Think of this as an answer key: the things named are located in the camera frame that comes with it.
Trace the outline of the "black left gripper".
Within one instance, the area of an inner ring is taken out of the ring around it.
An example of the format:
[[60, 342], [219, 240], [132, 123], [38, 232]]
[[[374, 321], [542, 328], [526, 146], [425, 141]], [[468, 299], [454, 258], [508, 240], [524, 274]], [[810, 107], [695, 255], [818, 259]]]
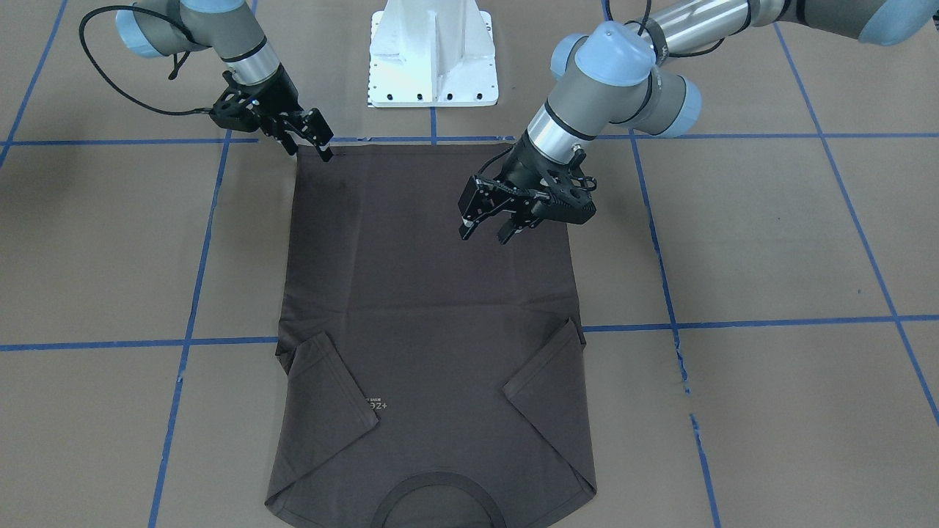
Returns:
[[[574, 156], [576, 146], [580, 144], [568, 148], [568, 153]], [[547, 189], [537, 171], [539, 155], [549, 159], [537, 150], [530, 137], [523, 136], [469, 178], [457, 201], [462, 221], [458, 230], [461, 240], [469, 240], [482, 221], [506, 211], [509, 218], [497, 231], [497, 240], [502, 245], [514, 235], [533, 230], [542, 223], [543, 218], [531, 211], [538, 195]], [[558, 164], [567, 164], [570, 160]]]

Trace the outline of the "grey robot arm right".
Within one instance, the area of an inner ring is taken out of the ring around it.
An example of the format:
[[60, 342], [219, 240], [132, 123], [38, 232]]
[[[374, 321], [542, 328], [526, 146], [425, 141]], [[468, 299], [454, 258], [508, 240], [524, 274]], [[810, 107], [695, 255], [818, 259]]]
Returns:
[[323, 161], [332, 157], [331, 127], [318, 109], [305, 110], [298, 91], [245, 1], [140, 1], [115, 15], [121, 40], [138, 56], [174, 56], [212, 49], [224, 63], [227, 87], [208, 109], [221, 129], [262, 131], [288, 155], [295, 137]]

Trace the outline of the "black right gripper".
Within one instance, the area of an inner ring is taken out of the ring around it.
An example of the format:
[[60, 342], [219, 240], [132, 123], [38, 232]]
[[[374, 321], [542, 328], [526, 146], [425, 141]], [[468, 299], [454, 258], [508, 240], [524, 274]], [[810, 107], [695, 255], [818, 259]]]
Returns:
[[[249, 107], [259, 119], [258, 129], [275, 138], [288, 155], [295, 156], [298, 146], [291, 131], [299, 123], [302, 107], [296, 87], [286, 70], [278, 69], [267, 80], [252, 86], [237, 81], [234, 84], [242, 86], [242, 90], [252, 98]], [[311, 109], [303, 114], [302, 137], [315, 148], [324, 163], [332, 160], [333, 152], [329, 143], [333, 131], [319, 109]]]

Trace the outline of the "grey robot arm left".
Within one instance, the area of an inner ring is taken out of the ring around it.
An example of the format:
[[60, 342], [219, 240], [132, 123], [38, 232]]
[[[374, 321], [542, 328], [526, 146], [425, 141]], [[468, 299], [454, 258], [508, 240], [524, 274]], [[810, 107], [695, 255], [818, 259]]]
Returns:
[[686, 134], [700, 117], [700, 90], [664, 69], [700, 56], [751, 27], [789, 21], [881, 46], [926, 26], [935, 1], [679, 1], [640, 20], [602, 21], [570, 34], [551, 56], [556, 84], [519, 141], [500, 154], [496, 177], [477, 171], [460, 197], [461, 238], [509, 214], [500, 243], [543, 221], [584, 224], [596, 214], [596, 180], [582, 170], [607, 125], [658, 138]]

